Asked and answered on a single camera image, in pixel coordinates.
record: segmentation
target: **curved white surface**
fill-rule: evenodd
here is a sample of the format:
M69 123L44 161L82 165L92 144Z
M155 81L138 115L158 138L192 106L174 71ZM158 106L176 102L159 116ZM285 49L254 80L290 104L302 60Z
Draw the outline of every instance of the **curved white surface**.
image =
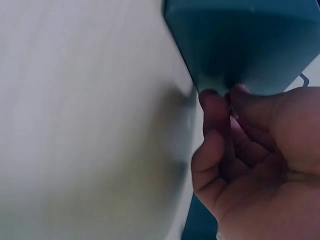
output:
M1 238L179 238L201 120L160 1L1 5Z

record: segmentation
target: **teal plastic object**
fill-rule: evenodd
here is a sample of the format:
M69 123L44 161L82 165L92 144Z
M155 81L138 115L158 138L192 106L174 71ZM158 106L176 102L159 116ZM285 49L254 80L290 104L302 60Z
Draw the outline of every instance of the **teal plastic object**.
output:
M316 0L165 0L164 17L199 92L283 92L320 53Z

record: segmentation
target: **hand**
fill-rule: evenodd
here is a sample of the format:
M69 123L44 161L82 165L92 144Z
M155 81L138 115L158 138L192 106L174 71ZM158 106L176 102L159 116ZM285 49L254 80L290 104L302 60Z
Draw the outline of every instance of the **hand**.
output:
M226 240L320 239L320 88L199 96L204 142L193 188Z

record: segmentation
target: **fingernail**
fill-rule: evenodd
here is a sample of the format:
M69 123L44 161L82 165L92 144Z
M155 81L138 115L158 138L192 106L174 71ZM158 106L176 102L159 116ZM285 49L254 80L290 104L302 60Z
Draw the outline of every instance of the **fingernail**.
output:
M241 92L249 93L249 89L244 84L236 84L234 87Z
M199 102L202 108L205 106L206 98L210 95L217 95L218 93L213 89L206 89L200 92L199 94Z

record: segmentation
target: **dark teal background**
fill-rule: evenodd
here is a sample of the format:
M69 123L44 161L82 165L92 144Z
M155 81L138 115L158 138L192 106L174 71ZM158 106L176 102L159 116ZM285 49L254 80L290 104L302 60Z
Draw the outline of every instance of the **dark teal background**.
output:
M193 195L188 218L182 233L182 240L215 240L217 235L217 221Z

